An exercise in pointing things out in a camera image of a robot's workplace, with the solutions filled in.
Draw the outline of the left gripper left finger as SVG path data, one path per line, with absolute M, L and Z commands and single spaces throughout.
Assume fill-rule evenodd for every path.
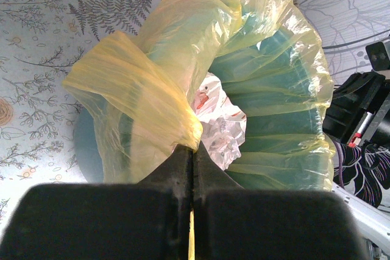
M 2 259 L 187 259 L 193 153 L 137 184 L 41 184 L 21 199 Z

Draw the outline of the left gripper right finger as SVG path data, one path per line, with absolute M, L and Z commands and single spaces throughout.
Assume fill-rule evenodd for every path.
M 367 259 L 347 205 L 334 193 L 242 188 L 193 155 L 196 259 Z

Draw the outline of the teal trash bin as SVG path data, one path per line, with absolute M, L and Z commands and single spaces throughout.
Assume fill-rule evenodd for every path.
M 252 189 L 328 190 L 332 150 L 322 130 L 333 84 L 314 33 L 285 28 L 257 45 L 218 57 L 211 72 L 247 115 L 241 155 L 226 172 Z

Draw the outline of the yellow trash bag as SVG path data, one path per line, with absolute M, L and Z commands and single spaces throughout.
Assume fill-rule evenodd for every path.
M 139 183 L 178 146 L 194 155 L 203 126 L 191 104 L 213 62 L 280 28 L 303 41 L 313 32 L 322 50 L 293 0 L 162 0 L 137 36 L 95 45 L 63 87 L 93 118 L 103 184 Z

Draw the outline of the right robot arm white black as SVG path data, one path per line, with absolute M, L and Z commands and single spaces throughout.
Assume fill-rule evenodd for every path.
M 369 259 L 389 259 L 389 38 L 366 55 L 372 70 L 336 86 L 323 131 L 336 147 L 332 191 L 355 217 Z

